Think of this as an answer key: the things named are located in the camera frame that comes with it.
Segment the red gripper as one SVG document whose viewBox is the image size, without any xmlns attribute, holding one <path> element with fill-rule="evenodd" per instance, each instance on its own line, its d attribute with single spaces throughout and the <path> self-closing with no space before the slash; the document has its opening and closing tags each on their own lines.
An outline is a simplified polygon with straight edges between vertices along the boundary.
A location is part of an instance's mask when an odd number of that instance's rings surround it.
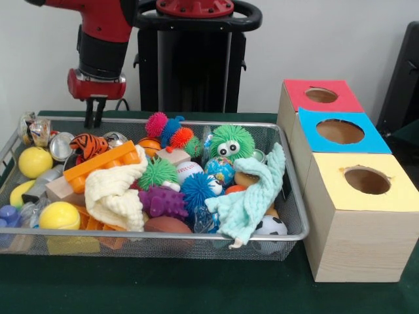
<svg viewBox="0 0 419 314">
<path fill-rule="evenodd" d="M 105 98 L 121 99 L 126 91 L 126 77 L 122 73 L 119 78 L 113 80 L 100 80 L 84 75 L 79 69 L 70 69 L 67 75 L 67 87 L 73 98 L 86 100 L 85 128 L 98 128 L 105 108 Z M 94 98 L 98 103 L 95 120 Z"/>
</svg>

